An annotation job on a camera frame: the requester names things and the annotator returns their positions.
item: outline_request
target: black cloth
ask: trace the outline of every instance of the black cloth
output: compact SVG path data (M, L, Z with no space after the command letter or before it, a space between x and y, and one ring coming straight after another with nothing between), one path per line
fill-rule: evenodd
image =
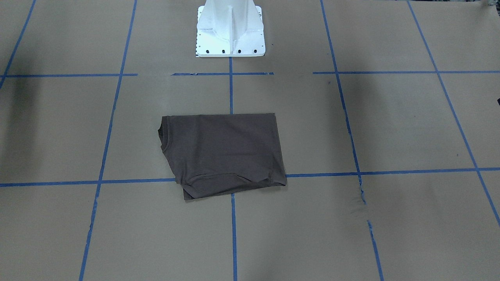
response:
M184 200L287 184L274 113L163 116L158 135Z

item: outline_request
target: white metal bracket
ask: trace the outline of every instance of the white metal bracket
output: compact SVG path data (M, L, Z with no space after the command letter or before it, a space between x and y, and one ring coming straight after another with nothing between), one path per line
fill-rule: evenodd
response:
M253 0L206 0L198 8L197 57L259 57L266 53L262 9Z

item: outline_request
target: vertical blue line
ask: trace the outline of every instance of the vertical blue line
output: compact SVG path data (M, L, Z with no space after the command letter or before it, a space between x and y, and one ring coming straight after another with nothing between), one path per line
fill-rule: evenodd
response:
M235 194L231 194L231 218L232 218L232 279L238 281L238 261L236 245L236 208Z
M123 58L121 60L120 75L118 77L118 83L116 85L116 92L114 94L113 109L111 110L111 117L109 119L109 127L107 129L106 143L104 145L104 152L102 154L102 164L101 164L100 172L99 172L99 183L97 184L97 188L95 189L94 204L92 207L92 215L90 216L90 227L89 227L88 234L87 234L87 241L85 244L85 250L83 251L83 259L81 261L80 275L78 278L79 281L83 281L85 267L87 265L87 256L89 254L89 247L90 247L90 243L91 243L91 239L92 239L92 230L94 229L94 221L96 219L98 198L99 198L99 194L101 192L101 182L103 180L104 168L106 165L106 157L108 155L108 148L110 146L111 131L113 129L113 118L115 116L115 110L117 108L118 96L120 94L120 87L122 85L122 77L123 77L124 68L125 68L125 61L127 59L127 52L129 50L129 42L130 42L130 37L132 34L132 26L134 25L134 17L136 15L136 7L137 7L137 0L134 0L133 9L132 9L132 16L130 18L130 25L128 27L128 34L127 34L127 38L126 38L126 42L125 42L125 50L123 51Z
M375 253L376 266L378 268L378 276L380 277L380 281L384 281L384 273L382 272L382 265L380 264L379 250L377 249L377 242L375 241L372 223L370 222L370 220L367 220L367 222L368 222L368 228L370 230L373 252Z
M427 53L429 54L430 61L432 62L432 65L434 66L434 70L436 71L437 77L439 78L439 83L441 84L444 95L446 96L446 100L448 101L449 108L451 109L451 113L453 114L453 117L455 118L455 122L458 126L460 134L462 135L462 139L463 139L463 142L465 143L465 147L467 147L467 151L469 153L470 159L472 160L472 164L474 164L474 168L475 168L475 171L477 173L477 176L479 177L479 181L481 182L482 189L484 190L484 193L486 194L486 198L488 199L491 210L493 211L493 214L496 218L496 222L497 222L498 226L500 227L499 214L498 214L497 209L495 208L495 204L493 203L493 200L490 196L490 192L488 191L488 188L486 187L485 181L483 180L483 176L481 175L481 171L479 170L478 164L476 163L476 159L474 158L474 155L472 154L472 149L469 145L469 142L467 141L464 130L462 129L462 126L460 125L459 118L458 118L457 113L455 112L455 109L453 107L452 100L450 99L450 96L448 95L448 91L446 90L445 83L443 82L443 79L441 78L441 74L438 70L436 62L434 61L434 57L433 57L433 54L431 53L431 49L429 48L429 45L427 44L427 40L424 36L424 33L422 32L419 21L417 20L417 16L415 15L415 12L413 11L412 4L410 4L410 1L407 1L407 4L408 4L409 10L411 12L411 15L413 16L413 19L415 20L418 32L420 33L420 36L422 37L423 43L425 44L425 48L427 49Z
M233 114L233 58L229 57L229 113Z
M333 61L333 68L335 70L335 77L337 79L338 92L340 93L340 100L342 102L342 108L344 110L345 124L347 125L347 132L349 133L350 144L352 146L352 155L354 156L354 163L356 165L357 179L359 181L359 189L361 192L361 199L363 200L363 203L366 205L367 202L365 200L365 192L363 191L363 181L361 179L360 165L358 163L358 156L356 154L356 148L354 146L353 133L351 131L351 125L349 123L349 115L348 115L347 108L346 108L346 102L344 100L344 92L342 91L341 78L339 75L339 69L337 68L337 60L335 59L332 38L330 37L330 29L328 28L327 15L325 13L325 6L323 5L323 0L319 0L319 2L321 3L321 11L323 13L324 27L326 29L326 36L328 37L328 43L330 45L331 60Z
M31 7L29 8L28 16L26 17L26 21L24 22L24 25L22 26L21 33L19 34L19 38L17 38L17 42L15 43L14 50L12 50L12 54L10 55L10 58L7 63L7 67L5 68L5 71L3 72L3 76L0 80L0 89L4 85L5 78L7 76L7 73L9 72L9 69L11 68L12 61L14 60L14 56L16 55L16 52L18 51L19 44L21 43L21 39L23 38L23 35L25 34L26 27L28 26L28 22L30 21L31 14L33 12L33 8L35 7L35 3L37 0L33 0L31 3Z

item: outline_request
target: dark gray garment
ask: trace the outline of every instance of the dark gray garment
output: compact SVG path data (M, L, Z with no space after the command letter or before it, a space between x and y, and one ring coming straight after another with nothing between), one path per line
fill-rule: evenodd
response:
M163 116L158 135L184 200L287 184L274 113Z

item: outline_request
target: white mounting plate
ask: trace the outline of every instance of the white mounting plate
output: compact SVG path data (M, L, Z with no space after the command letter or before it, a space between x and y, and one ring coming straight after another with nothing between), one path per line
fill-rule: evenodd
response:
M198 8L198 21L204 7L200 6ZM255 7L262 21L262 8L260 6ZM235 42L233 52L230 50L231 43L226 39L215 36L213 32L198 30L196 33L197 57L261 57L266 53L264 31L247 32Z

